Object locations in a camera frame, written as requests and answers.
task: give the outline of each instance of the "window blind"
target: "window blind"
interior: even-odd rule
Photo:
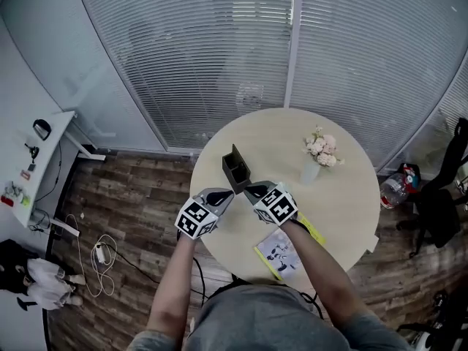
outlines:
[[[380,168],[445,93],[466,22],[468,0],[303,0],[290,105],[340,124]]]
[[[83,2],[169,148],[202,148],[233,119],[283,105],[292,0]]]
[[[402,162],[412,162],[419,165],[427,178],[438,174],[460,117],[468,118],[468,56],[465,56],[435,113],[407,147],[388,164],[386,172],[394,171]]]

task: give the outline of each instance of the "white cable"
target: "white cable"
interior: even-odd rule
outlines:
[[[78,223],[76,221],[75,215],[73,215],[73,214],[67,215],[67,217],[65,218],[65,223],[67,223],[67,220],[68,220],[69,217],[73,218],[73,220],[75,221],[76,230],[78,230]],[[113,255],[110,252],[109,246],[107,244],[104,244],[104,243],[101,242],[101,240],[103,238],[109,238],[114,243],[114,245],[116,246]],[[85,280],[86,280],[85,270],[83,268],[83,263],[81,261],[80,237],[77,237],[77,241],[78,241],[78,256],[80,257],[81,271],[83,272],[83,275],[85,276]],[[107,268],[102,273],[99,272],[99,269],[98,269],[97,263],[96,263],[96,248],[100,244],[103,244],[103,245],[105,245],[107,247],[107,252],[109,253],[109,256],[110,256],[110,260],[109,260],[108,263],[106,263],[105,261],[103,262],[103,264],[106,265]],[[114,283],[114,280],[110,276],[108,276],[106,273],[113,267],[114,262],[116,261],[116,256],[117,256],[117,243],[114,240],[114,238],[112,238],[108,234],[101,235],[99,237],[99,239],[97,240],[97,242],[94,244],[94,246],[93,246],[93,248],[91,250],[91,267],[93,268],[93,271],[96,272],[97,280],[99,281],[99,286],[100,286],[99,292],[97,294],[93,294],[93,292],[91,291],[91,289],[88,286],[88,280],[86,280],[86,287],[88,288],[88,291],[91,294],[91,296],[93,296],[94,298],[97,298],[99,295],[101,295],[101,293],[104,293],[104,294],[106,294],[108,296],[111,296],[114,293],[114,289],[116,288],[116,285]],[[109,292],[109,293],[105,290],[104,284],[102,283],[102,279],[104,277],[109,279],[112,282],[112,291]]]

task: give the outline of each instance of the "black cable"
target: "black cable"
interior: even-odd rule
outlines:
[[[198,260],[193,258],[195,263],[197,264],[198,270],[200,271],[200,278],[202,279],[202,285],[203,285],[203,294],[202,294],[202,306],[205,304],[205,279],[203,278],[203,272],[202,272],[202,267],[200,267],[200,264],[198,263]]]
[[[110,247],[111,249],[114,250],[114,252],[120,256],[122,259],[124,259],[127,263],[129,263],[133,268],[135,268],[137,271],[139,271],[140,273],[142,273],[142,275],[148,277],[151,281],[153,281],[155,284],[159,284],[160,282],[156,281],[155,279],[153,279],[153,277],[151,277],[149,274],[145,273],[144,271],[142,271],[140,268],[138,268],[135,264],[131,263],[130,261],[128,261],[125,256],[123,256],[123,254],[121,254],[120,252],[117,252],[115,247],[114,246],[111,246],[110,244],[104,244],[108,247]],[[204,293],[201,293],[200,291],[196,291],[196,290],[193,290],[193,289],[190,289],[191,291],[193,291],[194,293],[197,293],[197,294],[200,294],[200,295],[204,295],[202,296],[202,302],[203,302],[203,299],[204,298],[208,298],[206,297],[206,295]]]
[[[41,233],[44,233],[44,234],[48,234],[48,235],[49,235],[49,233],[46,233],[46,232],[45,232],[47,229],[50,228],[50,217],[49,217],[49,214],[48,214],[46,211],[44,211],[43,209],[40,209],[40,208],[36,208],[36,211],[43,212],[44,215],[42,216],[42,218],[40,219],[40,221],[39,221],[38,223],[36,223],[36,224],[34,224],[34,225],[29,225],[30,231],[39,231],[39,232],[41,232]],[[46,216],[47,216],[47,219],[48,219],[47,227],[46,227],[46,228],[44,228],[44,227],[39,227],[39,225],[42,224],[42,222],[44,221],[44,218],[45,218]]]
[[[300,294],[307,303],[313,304],[315,308],[317,308],[317,311],[319,312],[319,316],[323,320],[322,309],[320,309],[319,305],[315,302],[315,299],[317,298],[317,293],[315,293],[314,299],[312,299],[311,296],[307,294],[306,292],[300,292]]]
[[[37,203],[39,200],[42,200],[44,199],[46,196],[48,196],[53,190],[56,189],[56,186],[57,186],[57,182],[59,182],[59,176],[60,176],[60,171],[61,171],[61,145],[60,145],[60,141],[58,142],[58,149],[60,150],[60,161],[58,162],[58,174],[57,174],[57,178],[56,178],[56,182],[53,184],[53,188],[47,193],[45,194],[44,196],[40,197],[39,199],[37,199],[36,201],[34,201],[35,203]]]

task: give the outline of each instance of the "office chair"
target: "office chair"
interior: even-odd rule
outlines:
[[[443,187],[452,183],[458,168],[468,162],[468,155],[463,159],[467,145],[468,121],[465,118],[460,118],[453,139],[448,144],[439,174],[427,183],[420,192],[408,197],[407,202],[413,202],[416,205],[419,215],[417,219],[399,222],[396,228],[398,230],[420,230],[416,250],[409,254],[409,258],[419,253],[424,241],[441,248],[460,230],[460,219],[456,206],[465,203],[468,200],[468,195],[454,200],[449,191]],[[426,231],[431,235],[430,238],[425,238]]]

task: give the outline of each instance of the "person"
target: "person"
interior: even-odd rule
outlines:
[[[302,227],[287,221],[312,286],[334,325],[312,314],[302,296],[280,285],[223,287],[208,299],[185,350],[411,350],[360,299],[341,266]],[[129,351],[179,350],[186,328],[195,241],[182,234]]]
[[[57,264],[38,258],[11,239],[0,243],[0,290],[27,295],[38,306],[52,310],[83,304],[80,296],[73,295],[74,284],[86,284],[84,276],[66,275]]]

